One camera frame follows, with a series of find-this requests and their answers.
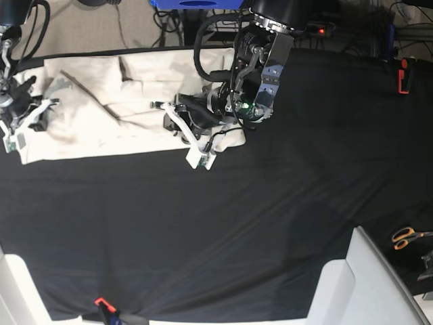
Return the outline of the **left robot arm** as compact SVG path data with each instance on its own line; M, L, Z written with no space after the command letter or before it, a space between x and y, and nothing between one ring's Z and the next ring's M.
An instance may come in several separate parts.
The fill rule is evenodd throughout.
M186 160L193 169L211 169L218 145L229 133L252 130L273 114L280 78L294 39L307 27L312 1L252 1L249 14L207 18L197 31L193 61L197 73L211 83L196 95L179 93L173 103L152 102L165 112L164 128L181 134L189 145ZM200 61L202 38L211 24L237 22L233 62L229 70L206 72Z

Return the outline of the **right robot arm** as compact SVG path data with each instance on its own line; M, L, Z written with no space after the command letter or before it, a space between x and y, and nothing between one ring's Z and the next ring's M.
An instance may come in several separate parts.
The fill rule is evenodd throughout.
M39 14L39 6L45 10L41 34L30 53L22 52L18 60L12 52L22 38L22 25L26 23L32 10ZM2 1L1 2L1 130L3 145L7 153L24 149L24 132L45 131L47 119L44 113L59 104L58 99L47 99L42 95L31 95L36 76L23 83L14 76L22 63L32 58L40 47L49 26L51 8L47 1Z

